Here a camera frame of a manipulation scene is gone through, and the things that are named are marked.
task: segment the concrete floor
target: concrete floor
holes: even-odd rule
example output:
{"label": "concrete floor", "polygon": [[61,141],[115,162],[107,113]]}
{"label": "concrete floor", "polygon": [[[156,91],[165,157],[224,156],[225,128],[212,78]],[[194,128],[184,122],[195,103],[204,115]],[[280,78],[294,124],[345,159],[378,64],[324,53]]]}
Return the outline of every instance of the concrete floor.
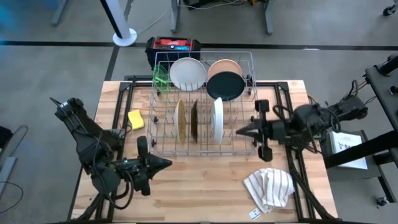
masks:
{"label": "concrete floor", "polygon": [[[0,0],[14,15],[14,27],[0,24],[4,40],[110,42],[112,27],[99,1],[69,0],[58,27],[52,27],[52,9],[43,0]],[[122,8],[127,1],[120,1]],[[261,5],[223,6],[210,10],[182,9],[181,26],[175,36],[205,43],[398,45],[398,15],[382,17],[392,1],[372,0],[278,0],[275,2],[274,35],[264,34]],[[128,24],[140,30],[161,15],[170,3],[164,0],[134,1]],[[233,15],[237,19],[228,20]],[[138,42],[152,36],[171,36],[170,13]],[[0,214],[1,223],[50,223],[67,218],[80,163],[75,142],[53,115],[59,101],[81,98],[90,116],[96,111],[112,47],[0,46],[0,125],[15,130],[26,124],[29,132],[16,152],[18,162],[11,182],[24,189],[24,198]],[[353,50],[254,50],[258,80],[305,80],[307,91],[318,101],[335,102],[360,79],[364,69],[385,61],[389,51]],[[125,75],[150,74],[144,49],[120,49],[112,80]],[[360,92],[373,96],[370,87]],[[369,105],[369,116],[343,123],[343,129],[364,129],[369,138],[391,130],[378,101]],[[398,189],[397,168],[383,167],[391,187]],[[339,217],[348,221],[395,223],[398,205],[376,208],[374,197],[383,196],[377,179],[331,182]],[[7,186],[0,210],[14,203],[19,192]]]}

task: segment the yellow sponge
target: yellow sponge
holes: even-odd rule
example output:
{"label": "yellow sponge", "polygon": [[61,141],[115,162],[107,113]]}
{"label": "yellow sponge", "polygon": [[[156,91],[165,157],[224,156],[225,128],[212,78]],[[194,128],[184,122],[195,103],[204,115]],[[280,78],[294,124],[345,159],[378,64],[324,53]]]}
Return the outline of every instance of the yellow sponge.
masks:
{"label": "yellow sponge", "polygon": [[132,129],[137,130],[144,127],[144,120],[141,117],[139,110],[130,111],[128,113],[129,121],[132,124]]}

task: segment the white towel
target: white towel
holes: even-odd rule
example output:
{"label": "white towel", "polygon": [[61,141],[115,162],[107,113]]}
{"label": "white towel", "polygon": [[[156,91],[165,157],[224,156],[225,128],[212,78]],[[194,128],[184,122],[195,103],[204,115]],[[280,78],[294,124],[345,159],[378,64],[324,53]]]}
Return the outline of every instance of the white towel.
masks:
{"label": "white towel", "polygon": [[292,176],[278,169],[259,169],[243,183],[264,213],[271,212],[275,207],[286,207],[289,195],[294,192]]}

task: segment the wooden table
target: wooden table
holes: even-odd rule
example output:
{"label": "wooden table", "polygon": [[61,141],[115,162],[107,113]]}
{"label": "wooden table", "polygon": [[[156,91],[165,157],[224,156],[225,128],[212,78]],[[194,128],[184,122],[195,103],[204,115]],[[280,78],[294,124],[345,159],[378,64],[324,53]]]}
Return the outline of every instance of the wooden table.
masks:
{"label": "wooden table", "polygon": [[[307,92],[301,80],[287,81],[293,108],[307,104]],[[118,97],[120,82],[104,82],[99,99],[95,121],[103,129],[111,128]],[[275,104],[274,90],[258,87],[258,98],[268,99],[270,106]],[[120,123],[123,119],[122,103]],[[131,110],[140,109],[146,127],[132,131],[126,137],[124,156],[137,156],[136,138],[146,136],[149,115],[150,88],[135,87],[133,91]],[[273,112],[267,114],[267,119],[276,119]],[[173,165],[160,171],[150,180],[151,195],[143,197],[135,192],[130,206],[125,210],[114,211],[114,222],[251,222],[249,212],[256,204],[243,185],[243,179],[260,168],[276,168],[289,171],[286,153],[283,146],[269,141],[273,149],[273,160],[263,162],[257,156],[177,156],[164,157],[173,161]],[[303,152],[308,181],[312,192],[326,210],[337,217],[335,203],[330,189],[328,176],[321,154]],[[84,172],[78,183],[76,200],[72,218],[82,214],[95,197],[97,191],[90,177]],[[119,191],[124,191],[121,184]],[[299,189],[304,217],[308,217],[305,196]],[[117,201],[124,205],[127,197]],[[106,215],[108,206],[104,206]],[[275,208],[272,212],[262,214],[255,222],[294,222],[297,221],[294,198],[289,197],[286,208]]]}

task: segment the white label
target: white label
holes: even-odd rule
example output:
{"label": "white label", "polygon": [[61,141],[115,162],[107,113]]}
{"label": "white label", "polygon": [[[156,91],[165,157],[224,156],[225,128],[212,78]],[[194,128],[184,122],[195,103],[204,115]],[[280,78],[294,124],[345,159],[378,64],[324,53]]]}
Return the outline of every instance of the white label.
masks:
{"label": "white label", "polygon": [[251,220],[256,220],[258,217],[261,216],[261,212],[258,208],[254,209],[249,213]]}

